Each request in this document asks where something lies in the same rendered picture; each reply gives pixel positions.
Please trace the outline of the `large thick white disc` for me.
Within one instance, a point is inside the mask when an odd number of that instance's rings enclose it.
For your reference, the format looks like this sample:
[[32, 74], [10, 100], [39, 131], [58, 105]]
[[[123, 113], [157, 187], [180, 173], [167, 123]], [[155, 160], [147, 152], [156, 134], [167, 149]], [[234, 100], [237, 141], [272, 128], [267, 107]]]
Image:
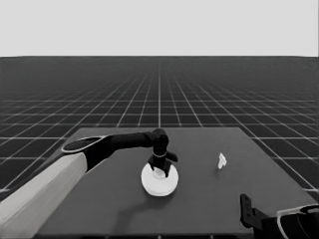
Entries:
[[142, 170], [141, 181], [143, 188], [149, 195], [164, 197], [175, 191], [178, 184], [178, 173], [172, 165], [168, 176], [165, 176], [161, 169], [152, 169], [149, 164], [146, 164]]

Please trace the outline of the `small thin white T-shaped piece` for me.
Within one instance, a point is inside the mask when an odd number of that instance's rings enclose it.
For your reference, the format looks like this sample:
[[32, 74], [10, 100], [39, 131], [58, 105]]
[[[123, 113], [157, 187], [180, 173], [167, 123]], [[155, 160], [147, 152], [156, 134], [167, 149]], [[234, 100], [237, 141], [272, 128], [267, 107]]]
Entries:
[[218, 158], [219, 158], [219, 161], [218, 161], [217, 167], [219, 169], [222, 169], [227, 164], [226, 158], [225, 158], [225, 156], [222, 153], [219, 154]]

